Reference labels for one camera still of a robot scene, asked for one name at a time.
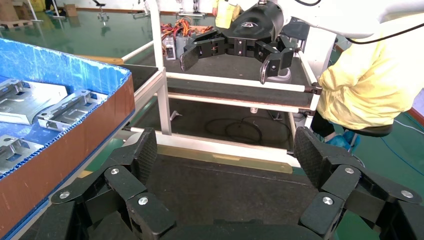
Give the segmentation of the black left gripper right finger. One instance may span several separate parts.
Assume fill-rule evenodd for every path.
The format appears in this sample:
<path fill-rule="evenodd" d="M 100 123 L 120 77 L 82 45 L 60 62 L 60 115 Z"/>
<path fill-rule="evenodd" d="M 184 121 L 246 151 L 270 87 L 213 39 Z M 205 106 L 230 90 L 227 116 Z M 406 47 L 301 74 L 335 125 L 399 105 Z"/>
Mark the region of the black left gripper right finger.
<path fill-rule="evenodd" d="M 359 217 L 381 240 L 423 238 L 422 197 L 363 167 L 346 149 L 319 141 L 306 127 L 294 137 L 294 156 L 318 194 L 299 224 L 330 239 L 347 211 Z"/>

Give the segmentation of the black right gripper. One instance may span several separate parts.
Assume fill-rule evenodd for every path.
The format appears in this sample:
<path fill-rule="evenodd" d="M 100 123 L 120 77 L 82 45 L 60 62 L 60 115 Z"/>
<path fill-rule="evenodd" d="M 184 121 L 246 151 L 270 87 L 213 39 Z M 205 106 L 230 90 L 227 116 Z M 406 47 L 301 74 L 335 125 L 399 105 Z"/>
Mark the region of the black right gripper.
<path fill-rule="evenodd" d="M 179 57 L 183 72 L 199 59 L 223 54 L 255 57 L 262 63 L 261 84 L 269 77 L 277 77 L 280 70 L 291 66 L 295 48 L 284 35 L 279 35 L 285 24 L 282 8 L 273 1 L 260 1 L 239 15 L 222 33 L 218 30 L 191 37 Z"/>

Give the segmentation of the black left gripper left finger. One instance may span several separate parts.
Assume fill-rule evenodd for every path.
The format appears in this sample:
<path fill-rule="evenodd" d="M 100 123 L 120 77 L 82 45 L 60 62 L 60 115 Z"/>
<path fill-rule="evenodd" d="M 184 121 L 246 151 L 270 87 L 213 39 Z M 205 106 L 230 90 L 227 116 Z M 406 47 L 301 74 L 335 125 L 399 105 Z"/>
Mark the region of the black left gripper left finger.
<path fill-rule="evenodd" d="M 55 193 L 51 239 L 87 240 L 88 229 L 113 213 L 139 240 L 158 240 L 173 229 L 175 216 L 146 187 L 157 153 L 156 133 L 145 129 L 133 144 L 115 149 L 97 171 Z"/>

